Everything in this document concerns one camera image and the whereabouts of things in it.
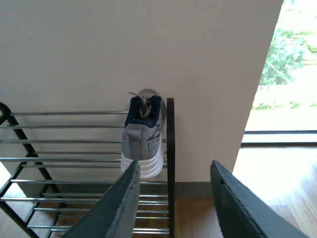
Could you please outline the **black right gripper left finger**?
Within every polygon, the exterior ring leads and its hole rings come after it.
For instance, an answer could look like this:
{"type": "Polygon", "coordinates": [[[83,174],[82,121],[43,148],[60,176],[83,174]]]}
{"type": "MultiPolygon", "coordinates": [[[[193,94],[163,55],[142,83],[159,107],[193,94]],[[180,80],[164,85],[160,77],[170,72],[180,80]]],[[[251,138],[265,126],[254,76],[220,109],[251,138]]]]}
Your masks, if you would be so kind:
{"type": "Polygon", "coordinates": [[[140,165],[132,161],[100,201],[64,238],[131,238],[140,195],[140,165]]]}

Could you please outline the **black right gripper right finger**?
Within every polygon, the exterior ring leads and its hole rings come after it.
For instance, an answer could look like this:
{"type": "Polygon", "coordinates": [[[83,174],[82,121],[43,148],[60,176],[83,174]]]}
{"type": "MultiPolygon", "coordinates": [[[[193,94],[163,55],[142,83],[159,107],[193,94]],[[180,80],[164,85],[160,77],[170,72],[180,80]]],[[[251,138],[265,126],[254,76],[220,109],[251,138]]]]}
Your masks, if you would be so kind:
{"type": "Polygon", "coordinates": [[[307,235],[275,213],[220,162],[210,168],[211,190],[225,238],[306,238],[307,235]]]}

